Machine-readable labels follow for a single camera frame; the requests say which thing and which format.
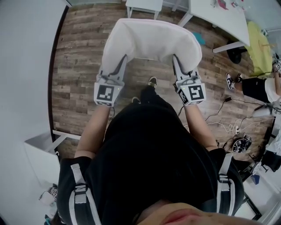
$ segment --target yellow cloth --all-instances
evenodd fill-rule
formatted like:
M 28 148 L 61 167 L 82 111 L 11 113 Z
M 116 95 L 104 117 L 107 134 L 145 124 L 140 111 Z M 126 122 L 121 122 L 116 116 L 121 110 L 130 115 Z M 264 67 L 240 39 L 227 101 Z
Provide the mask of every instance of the yellow cloth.
M 254 74 L 257 76 L 272 70 L 272 56 L 267 38 L 261 33 L 261 28 L 254 22 L 248 22 L 250 46 L 245 46 L 254 64 Z

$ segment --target backpack strap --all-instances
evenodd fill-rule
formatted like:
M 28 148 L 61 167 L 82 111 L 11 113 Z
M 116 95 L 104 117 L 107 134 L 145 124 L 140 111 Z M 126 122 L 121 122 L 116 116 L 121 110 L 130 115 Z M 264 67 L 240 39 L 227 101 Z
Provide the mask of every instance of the backpack strap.
M 95 222 L 95 225 L 101 225 L 100 218 L 97 213 L 97 207 L 91 193 L 91 190 L 86 186 L 86 182 L 82 176 L 79 164 L 73 164 L 71 166 L 73 171 L 74 179 L 75 179 L 75 190 L 71 192 L 69 198 L 69 212 L 70 218 L 73 225 L 78 225 L 75 215 L 75 205 L 76 204 L 87 204 L 87 199 L 90 204 L 92 216 Z
M 233 154 L 225 155 L 223 164 L 219 171 L 219 180 L 216 195 L 216 212 L 232 215 L 235 204 L 235 184 L 229 179 L 227 172 L 231 163 Z

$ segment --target blue object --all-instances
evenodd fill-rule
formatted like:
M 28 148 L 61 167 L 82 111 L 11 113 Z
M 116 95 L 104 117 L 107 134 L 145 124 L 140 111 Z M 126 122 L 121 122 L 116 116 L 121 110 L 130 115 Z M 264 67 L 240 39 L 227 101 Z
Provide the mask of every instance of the blue object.
M 252 175 L 251 176 L 251 179 L 253 180 L 254 184 L 255 185 L 258 185 L 259 184 L 259 175 Z
M 202 35 L 200 33 L 193 32 L 193 35 L 196 37 L 199 44 L 201 45 L 206 44 L 205 40 L 202 38 Z

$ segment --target mouth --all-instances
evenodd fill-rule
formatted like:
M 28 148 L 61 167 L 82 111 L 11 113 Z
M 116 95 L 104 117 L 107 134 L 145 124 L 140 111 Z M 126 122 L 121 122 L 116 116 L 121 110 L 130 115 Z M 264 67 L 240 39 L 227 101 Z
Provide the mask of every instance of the mouth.
M 201 217 L 195 210 L 193 209 L 180 209 L 170 213 L 161 223 L 161 225 L 172 225 L 172 223 L 180 222 L 186 219 L 197 219 Z

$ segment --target sneaker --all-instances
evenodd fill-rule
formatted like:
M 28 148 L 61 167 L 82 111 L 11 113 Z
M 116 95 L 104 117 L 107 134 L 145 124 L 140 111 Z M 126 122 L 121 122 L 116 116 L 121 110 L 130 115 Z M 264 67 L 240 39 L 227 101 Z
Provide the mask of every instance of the sneaker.
M 141 101 L 139 100 L 138 97 L 133 97 L 133 98 L 132 98 L 132 103 L 140 104 Z
M 155 76 L 152 76 L 148 81 L 148 86 L 152 86 L 156 89 L 157 87 L 157 78 Z
M 241 73 L 239 73 L 237 76 L 237 83 L 241 83 L 242 80 L 243 80 L 243 75 Z
M 229 73 L 227 73 L 227 74 L 225 75 L 225 79 L 227 80 L 227 86 L 228 86 L 228 88 L 229 88 L 230 90 L 234 89 L 234 88 L 231 86 L 232 84 L 234 84 L 234 81 L 233 81 L 233 79 L 231 78 L 231 76 L 230 76 Z

